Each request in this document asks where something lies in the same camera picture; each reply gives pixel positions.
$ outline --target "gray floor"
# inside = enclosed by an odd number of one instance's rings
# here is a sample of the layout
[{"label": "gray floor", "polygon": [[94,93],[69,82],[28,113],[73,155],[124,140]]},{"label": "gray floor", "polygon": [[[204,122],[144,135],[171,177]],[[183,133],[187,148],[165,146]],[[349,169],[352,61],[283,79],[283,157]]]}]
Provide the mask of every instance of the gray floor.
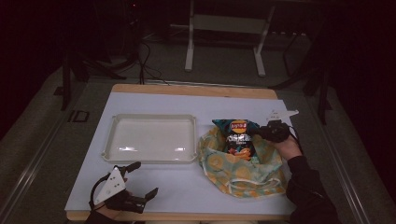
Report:
[{"label": "gray floor", "polygon": [[[195,45],[193,69],[186,73],[184,37],[175,35],[170,42],[158,40],[155,35],[146,38],[150,47],[145,73],[147,83],[265,88],[289,78],[282,50],[290,39],[283,35],[270,35],[265,42],[262,57],[266,77],[257,76],[248,44],[230,47],[202,39]],[[290,50],[291,62],[297,63],[306,50],[306,40],[299,41]],[[142,46],[142,58],[145,55],[148,49]],[[88,83],[74,81],[73,101],[65,111],[60,110],[62,98],[53,95],[56,87],[62,86],[62,69],[48,78],[0,144],[0,202],[2,207],[7,206],[3,207],[1,223],[66,222],[64,206],[111,87],[114,83],[138,82],[139,69],[135,65],[120,72],[128,77],[123,81],[93,71]],[[395,204],[338,102],[335,90],[329,92],[332,110],[326,112],[328,124],[322,125],[316,113],[318,97],[304,96],[303,85],[302,80],[276,93],[288,109],[300,111],[291,118],[292,123],[300,134],[309,162],[320,171],[340,219],[343,223],[395,223]],[[89,111],[88,121],[67,122],[72,110]],[[25,183],[23,186],[17,185],[19,179]]]}]

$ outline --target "green patterned cloth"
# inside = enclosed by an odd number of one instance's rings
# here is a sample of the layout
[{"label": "green patterned cloth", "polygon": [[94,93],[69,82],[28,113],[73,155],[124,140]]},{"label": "green patterned cloth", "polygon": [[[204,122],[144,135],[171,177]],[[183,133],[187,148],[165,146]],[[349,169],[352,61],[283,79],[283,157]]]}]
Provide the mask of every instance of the green patterned cloth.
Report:
[{"label": "green patterned cloth", "polygon": [[214,127],[198,142],[198,160],[205,175],[218,189],[238,198],[258,198],[285,193],[282,159],[274,147],[258,135],[252,139],[259,164],[222,152],[225,137]]}]

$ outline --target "snack bag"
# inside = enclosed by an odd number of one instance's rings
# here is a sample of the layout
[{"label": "snack bag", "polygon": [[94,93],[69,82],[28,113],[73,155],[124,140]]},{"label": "snack bag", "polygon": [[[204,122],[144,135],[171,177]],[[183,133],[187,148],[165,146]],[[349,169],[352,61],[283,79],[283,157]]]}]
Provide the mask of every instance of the snack bag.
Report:
[{"label": "snack bag", "polygon": [[256,149],[252,144],[249,129],[260,128],[260,125],[248,119],[212,119],[226,138],[223,152],[235,155],[240,159],[258,164]]}]

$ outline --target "dark background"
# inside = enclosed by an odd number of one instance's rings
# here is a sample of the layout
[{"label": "dark background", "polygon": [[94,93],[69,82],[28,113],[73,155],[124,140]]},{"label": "dark background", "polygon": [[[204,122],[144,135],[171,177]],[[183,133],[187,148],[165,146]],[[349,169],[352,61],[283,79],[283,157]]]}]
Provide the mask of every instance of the dark background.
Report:
[{"label": "dark background", "polygon": [[[143,2],[145,5],[139,11],[142,20],[164,36],[167,24],[188,23],[189,1]],[[201,10],[213,7],[213,1],[202,2]],[[243,12],[239,9],[241,2],[232,1],[224,13],[240,14]],[[329,17],[325,31],[319,36],[316,53],[327,55],[330,49],[335,53],[337,63],[332,67],[331,85],[389,194],[396,201],[396,180],[391,172],[396,159],[393,142],[395,115],[391,113],[395,103],[396,20],[393,14],[396,8],[394,4],[378,1],[347,3],[351,6]],[[280,10],[274,16],[271,29],[292,31],[295,24],[289,18],[295,11]],[[261,14],[251,11],[248,15],[260,17]],[[78,36],[83,38],[78,41],[92,40],[86,45],[87,52],[98,50],[106,56],[106,37],[97,35],[99,38],[92,39],[100,25],[103,24],[95,19],[90,1],[1,1],[0,138],[20,116],[44,80],[61,66],[64,37],[76,37],[68,33],[70,29],[79,29],[81,34]]]}]

